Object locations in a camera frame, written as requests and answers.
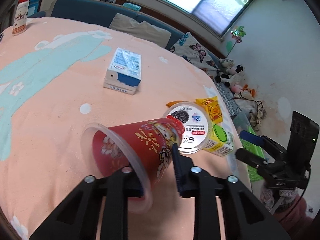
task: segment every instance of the red plastic cup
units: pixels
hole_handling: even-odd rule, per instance
[[[144,196],[140,199],[129,198],[128,209],[141,213],[151,207],[151,188],[171,163],[172,145],[180,145],[183,132],[183,124],[169,118],[109,128],[91,123],[82,135],[81,147],[85,156],[93,156],[97,168],[105,177],[129,164],[132,166]]]

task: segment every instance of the yellow and white carton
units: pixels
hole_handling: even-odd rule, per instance
[[[203,149],[223,157],[233,151],[233,145],[232,133],[226,131],[221,126],[212,123],[211,137]]]

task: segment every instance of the yellow flower print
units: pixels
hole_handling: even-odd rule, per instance
[[[142,142],[143,142],[143,140],[146,140],[145,141],[146,145],[150,146],[149,150],[153,149],[155,151],[155,153],[158,153],[156,146],[160,147],[160,145],[158,143],[154,142],[154,141],[157,141],[157,139],[152,137],[153,133],[150,132],[149,136],[148,136],[145,134],[145,132],[142,129],[139,128],[139,130],[142,135],[140,133],[136,132],[136,136],[138,136],[140,139],[142,139],[141,140]]]

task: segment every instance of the yogurt cup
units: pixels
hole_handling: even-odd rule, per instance
[[[93,156],[96,167],[105,177],[125,166],[134,169],[144,195],[128,198],[128,210],[143,213],[152,205],[151,189],[171,163],[172,145],[180,145],[183,129],[181,122],[169,118],[109,128],[91,123],[82,134],[81,148],[91,166]]]
[[[180,153],[195,153],[207,144],[212,133],[212,124],[209,115],[201,106],[180,102],[171,106],[164,117],[170,115],[181,121],[185,128],[179,147]]]

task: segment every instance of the yogurt cup lid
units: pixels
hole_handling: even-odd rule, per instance
[[[191,154],[202,149],[208,142],[211,133],[211,120],[205,110],[191,102],[181,102],[171,106],[164,117],[171,115],[183,123],[184,133],[179,151]]]

